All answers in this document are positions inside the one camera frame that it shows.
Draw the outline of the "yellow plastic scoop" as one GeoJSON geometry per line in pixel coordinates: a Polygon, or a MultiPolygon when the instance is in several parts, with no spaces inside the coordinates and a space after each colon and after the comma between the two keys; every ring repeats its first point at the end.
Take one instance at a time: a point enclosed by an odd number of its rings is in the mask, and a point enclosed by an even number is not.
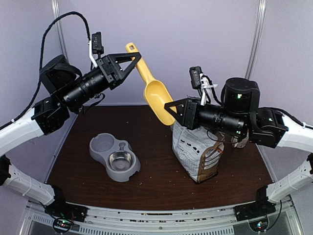
{"type": "Polygon", "coordinates": [[[164,108],[166,103],[173,101],[167,88],[161,81],[153,77],[143,56],[136,63],[136,69],[145,83],[143,91],[145,101],[162,124],[166,126],[172,125],[175,119],[164,108]]]}

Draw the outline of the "patterned mug yellow inside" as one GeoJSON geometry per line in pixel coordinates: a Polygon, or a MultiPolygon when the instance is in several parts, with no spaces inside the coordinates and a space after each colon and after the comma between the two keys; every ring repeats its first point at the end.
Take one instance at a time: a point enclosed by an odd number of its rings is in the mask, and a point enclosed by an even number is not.
{"type": "Polygon", "coordinates": [[[234,148],[244,148],[249,140],[249,137],[243,138],[241,141],[238,141],[237,138],[232,137],[231,143],[234,148]]]}

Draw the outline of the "left aluminium frame post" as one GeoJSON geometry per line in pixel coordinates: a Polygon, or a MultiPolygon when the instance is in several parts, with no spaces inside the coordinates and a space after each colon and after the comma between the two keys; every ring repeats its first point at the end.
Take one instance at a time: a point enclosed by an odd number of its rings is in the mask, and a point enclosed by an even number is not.
{"type": "MultiPolygon", "coordinates": [[[[58,0],[51,0],[51,7],[52,7],[52,14],[54,19],[59,17],[60,14],[60,8],[59,8],[59,1],[58,0]]],[[[59,46],[61,49],[61,53],[65,56],[65,58],[68,60],[68,54],[67,54],[67,48],[65,44],[65,37],[64,37],[64,32],[63,32],[63,27],[62,27],[62,22],[59,20],[56,24],[56,31],[58,35],[58,41],[59,41],[59,46]]]]}

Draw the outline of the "front aluminium rail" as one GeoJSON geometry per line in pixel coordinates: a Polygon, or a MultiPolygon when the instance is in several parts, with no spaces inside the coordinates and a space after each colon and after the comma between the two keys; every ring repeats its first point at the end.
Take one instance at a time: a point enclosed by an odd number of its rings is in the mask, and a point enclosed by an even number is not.
{"type": "Polygon", "coordinates": [[[301,235],[290,197],[276,212],[239,221],[234,206],[208,209],[148,211],[87,206],[83,222],[76,221],[68,235],[301,235]]]}

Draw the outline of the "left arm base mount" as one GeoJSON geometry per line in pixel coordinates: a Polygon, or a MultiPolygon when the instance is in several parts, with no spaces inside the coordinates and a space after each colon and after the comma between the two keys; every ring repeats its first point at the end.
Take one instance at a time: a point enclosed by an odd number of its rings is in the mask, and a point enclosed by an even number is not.
{"type": "Polygon", "coordinates": [[[84,222],[88,208],[70,203],[57,203],[45,206],[45,212],[54,216],[61,217],[71,221],[84,222]]]}

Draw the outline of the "aluminium frame post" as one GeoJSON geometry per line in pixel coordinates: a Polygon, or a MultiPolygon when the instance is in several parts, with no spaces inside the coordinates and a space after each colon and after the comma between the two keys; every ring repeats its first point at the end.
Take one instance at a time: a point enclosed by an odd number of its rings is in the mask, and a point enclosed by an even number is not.
{"type": "Polygon", "coordinates": [[[266,0],[259,0],[254,36],[253,36],[253,40],[252,40],[250,56],[249,56],[246,74],[245,74],[245,78],[247,80],[251,79],[251,75],[253,72],[253,68],[254,68],[254,64],[255,64],[255,60],[256,60],[256,56],[257,56],[257,51],[258,51],[259,44],[261,41],[264,22],[265,22],[265,16],[266,16],[266,5],[267,5],[266,0]]]}
{"type": "MultiPolygon", "coordinates": [[[[60,14],[60,8],[59,8],[59,1],[58,0],[51,0],[51,7],[52,7],[52,14],[54,19],[59,17],[60,14]]],[[[56,24],[56,31],[58,35],[58,41],[59,41],[59,46],[61,49],[61,53],[65,56],[65,58],[68,60],[68,54],[67,54],[67,48],[65,44],[65,37],[64,37],[64,32],[63,32],[63,27],[62,27],[62,22],[59,20],[56,24]]]]}

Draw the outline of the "grey double pet feeder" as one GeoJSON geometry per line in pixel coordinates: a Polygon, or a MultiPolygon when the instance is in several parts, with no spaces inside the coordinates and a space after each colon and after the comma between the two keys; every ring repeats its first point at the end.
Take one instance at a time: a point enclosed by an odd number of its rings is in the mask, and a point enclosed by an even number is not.
{"type": "Polygon", "coordinates": [[[106,169],[116,182],[127,182],[140,171],[141,163],[126,140],[118,140],[109,133],[100,133],[89,143],[89,154],[106,169]]]}

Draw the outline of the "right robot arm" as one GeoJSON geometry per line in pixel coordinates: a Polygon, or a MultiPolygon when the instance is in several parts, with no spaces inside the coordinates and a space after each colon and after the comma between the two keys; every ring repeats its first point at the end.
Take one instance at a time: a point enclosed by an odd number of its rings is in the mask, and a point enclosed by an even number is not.
{"type": "Polygon", "coordinates": [[[230,78],[222,91],[222,105],[204,104],[198,98],[166,103],[164,109],[182,126],[194,130],[200,126],[229,134],[239,141],[271,148],[291,147],[313,152],[313,128],[288,112],[259,107],[260,90],[255,81],[230,78]]]}

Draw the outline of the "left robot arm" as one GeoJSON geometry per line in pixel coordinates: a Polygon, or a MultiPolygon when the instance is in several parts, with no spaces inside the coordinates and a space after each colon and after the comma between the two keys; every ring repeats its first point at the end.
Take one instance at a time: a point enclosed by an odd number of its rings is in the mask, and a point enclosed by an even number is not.
{"type": "Polygon", "coordinates": [[[92,98],[103,100],[104,90],[124,82],[141,59],[139,52],[109,54],[98,58],[85,75],[59,55],[40,69],[40,82],[49,97],[37,102],[0,131],[0,184],[39,201],[59,216],[66,217],[70,206],[59,187],[41,183],[18,170],[6,153],[31,139],[60,129],[70,113],[87,111],[84,104],[92,98]]]}

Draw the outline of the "dog food bag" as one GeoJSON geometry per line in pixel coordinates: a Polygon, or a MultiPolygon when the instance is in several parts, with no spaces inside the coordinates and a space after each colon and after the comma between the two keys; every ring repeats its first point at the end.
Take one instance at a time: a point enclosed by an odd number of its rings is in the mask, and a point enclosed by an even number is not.
{"type": "Polygon", "coordinates": [[[205,127],[189,130],[177,121],[171,130],[172,151],[192,180],[201,183],[218,174],[225,134],[205,127]]]}

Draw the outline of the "right aluminium frame post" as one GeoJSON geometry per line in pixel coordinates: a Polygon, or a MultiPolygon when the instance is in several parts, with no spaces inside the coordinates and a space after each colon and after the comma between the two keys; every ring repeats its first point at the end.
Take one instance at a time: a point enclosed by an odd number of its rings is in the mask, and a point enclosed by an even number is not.
{"type": "Polygon", "coordinates": [[[256,56],[257,56],[257,51],[258,51],[259,44],[261,41],[264,22],[265,22],[265,16],[266,16],[266,5],[267,5],[266,0],[259,0],[254,36],[253,36],[253,40],[252,40],[250,56],[249,56],[246,74],[245,74],[245,78],[247,80],[251,79],[251,75],[253,72],[253,68],[254,68],[254,64],[255,64],[255,60],[256,60],[256,56]]]}

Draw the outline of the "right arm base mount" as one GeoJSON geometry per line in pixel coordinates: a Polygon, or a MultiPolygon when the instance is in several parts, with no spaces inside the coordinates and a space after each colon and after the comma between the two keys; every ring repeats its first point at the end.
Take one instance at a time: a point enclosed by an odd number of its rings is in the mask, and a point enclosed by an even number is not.
{"type": "Polygon", "coordinates": [[[275,204],[271,202],[253,202],[234,207],[237,221],[250,220],[276,212],[275,204]]]}

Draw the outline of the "steel bowl in feeder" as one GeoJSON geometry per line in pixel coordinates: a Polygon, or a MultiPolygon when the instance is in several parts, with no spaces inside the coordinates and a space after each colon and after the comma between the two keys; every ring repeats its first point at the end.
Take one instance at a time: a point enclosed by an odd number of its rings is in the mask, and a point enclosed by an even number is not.
{"type": "Polygon", "coordinates": [[[133,156],[127,151],[115,151],[108,159],[109,167],[114,171],[126,171],[134,163],[133,156]]]}

